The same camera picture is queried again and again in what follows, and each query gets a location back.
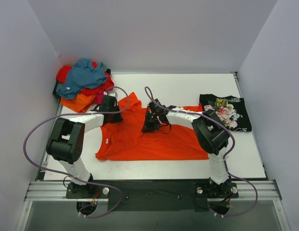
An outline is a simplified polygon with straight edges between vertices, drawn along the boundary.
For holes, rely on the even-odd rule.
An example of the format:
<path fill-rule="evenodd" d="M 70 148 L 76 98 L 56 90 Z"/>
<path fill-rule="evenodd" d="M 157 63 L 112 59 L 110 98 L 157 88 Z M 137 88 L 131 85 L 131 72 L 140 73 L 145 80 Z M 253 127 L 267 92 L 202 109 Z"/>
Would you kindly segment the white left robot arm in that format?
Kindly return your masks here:
<path fill-rule="evenodd" d="M 71 182 L 77 185 L 77 193 L 90 198 L 94 193 L 92 174 L 81 160 L 84 134 L 109 123 L 123 121 L 119 112 L 117 96 L 114 93 L 103 96 L 97 111 L 71 119 L 58 118 L 47 142 L 46 152 L 57 160 L 71 175 Z"/>

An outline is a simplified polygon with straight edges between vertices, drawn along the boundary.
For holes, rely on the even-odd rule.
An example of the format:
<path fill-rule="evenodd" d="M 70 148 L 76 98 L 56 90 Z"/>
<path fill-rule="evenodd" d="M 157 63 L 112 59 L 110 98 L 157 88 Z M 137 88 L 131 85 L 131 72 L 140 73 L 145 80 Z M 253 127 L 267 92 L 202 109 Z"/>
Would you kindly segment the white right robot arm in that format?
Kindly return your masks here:
<path fill-rule="evenodd" d="M 224 163 L 224 155 L 230 137 L 222 128 L 222 121 L 213 110 L 193 112 L 182 107 L 165 107 L 155 99 L 147 106 L 142 132 L 159 130 L 162 125 L 182 126 L 195 132 L 201 148 L 208 153 L 210 164 L 210 192 L 221 197 L 227 192 L 226 182 L 230 179 Z"/>

